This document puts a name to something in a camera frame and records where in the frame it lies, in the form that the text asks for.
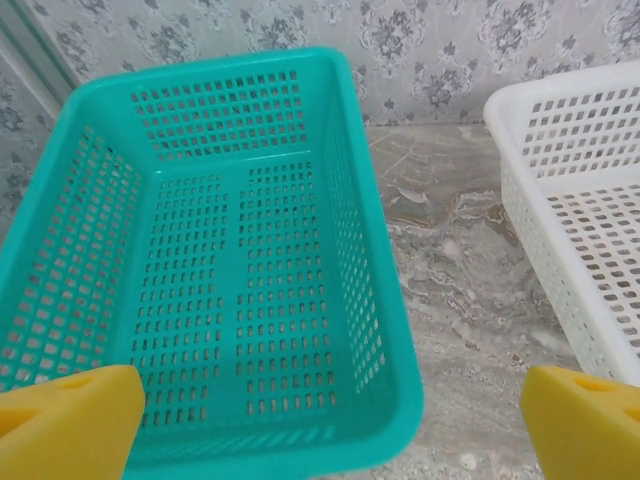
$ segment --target floral wallpaper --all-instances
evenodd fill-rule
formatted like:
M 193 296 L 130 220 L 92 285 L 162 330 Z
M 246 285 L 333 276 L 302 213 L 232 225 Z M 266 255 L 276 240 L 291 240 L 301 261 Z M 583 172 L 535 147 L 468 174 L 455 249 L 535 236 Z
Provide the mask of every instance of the floral wallpaper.
M 640 55 L 638 0 L 21 0 L 82 80 L 330 45 L 367 124 L 477 122 L 496 89 Z
M 52 126 L 53 119 L 0 56 L 0 245 Z

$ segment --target marble countertop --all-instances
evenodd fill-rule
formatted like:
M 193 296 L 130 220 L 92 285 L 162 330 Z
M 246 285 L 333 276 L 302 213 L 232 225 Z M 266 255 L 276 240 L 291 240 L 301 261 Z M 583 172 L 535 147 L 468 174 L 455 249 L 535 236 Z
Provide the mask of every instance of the marble countertop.
M 419 432 L 331 480 L 542 479 L 518 406 L 527 369 L 578 369 L 500 201 L 483 125 L 371 128 L 370 148 L 425 386 Z

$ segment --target plastic basket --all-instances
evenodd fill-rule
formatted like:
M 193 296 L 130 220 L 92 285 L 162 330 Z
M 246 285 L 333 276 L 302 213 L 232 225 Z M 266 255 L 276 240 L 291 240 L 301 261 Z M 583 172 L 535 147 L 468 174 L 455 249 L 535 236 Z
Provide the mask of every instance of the plastic basket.
M 419 371 L 337 52 L 81 87 L 0 261 L 2 390 L 138 368 L 125 478 L 303 478 L 383 462 L 417 430 Z
M 640 385 L 640 63 L 504 88 L 485 120 L 505 208 L 580 366 Z

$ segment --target countertop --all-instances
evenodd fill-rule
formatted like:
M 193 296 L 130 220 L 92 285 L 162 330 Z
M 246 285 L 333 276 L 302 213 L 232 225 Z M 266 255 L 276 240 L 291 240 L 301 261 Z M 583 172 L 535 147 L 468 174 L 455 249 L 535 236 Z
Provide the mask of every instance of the countertop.
M 483 125 L 371 128 L 425 388 L 411 446 L 335 480 L 542 479 L 518 406 L 530 366 L 577 362 L 500 201 Z

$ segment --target teal plastic basket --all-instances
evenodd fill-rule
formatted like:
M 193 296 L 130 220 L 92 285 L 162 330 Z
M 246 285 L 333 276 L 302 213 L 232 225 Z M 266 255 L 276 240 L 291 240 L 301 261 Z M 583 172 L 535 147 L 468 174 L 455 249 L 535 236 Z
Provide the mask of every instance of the teal plastic basket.
M 333 50 L 79 88 L 0 265 L 0 391 L 138 368 L 125 479 L 306 478 L 382 463 L 417 430 L 409 325 Z

